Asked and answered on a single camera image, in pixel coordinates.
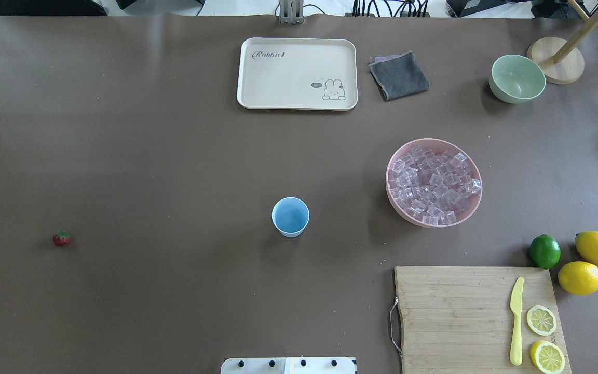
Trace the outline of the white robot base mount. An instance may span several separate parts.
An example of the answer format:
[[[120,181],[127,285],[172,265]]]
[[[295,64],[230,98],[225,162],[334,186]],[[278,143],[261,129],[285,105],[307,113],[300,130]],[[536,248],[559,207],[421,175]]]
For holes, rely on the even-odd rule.
[[[250,357],[223,361],[221,373],[357,373],[351,357]]]

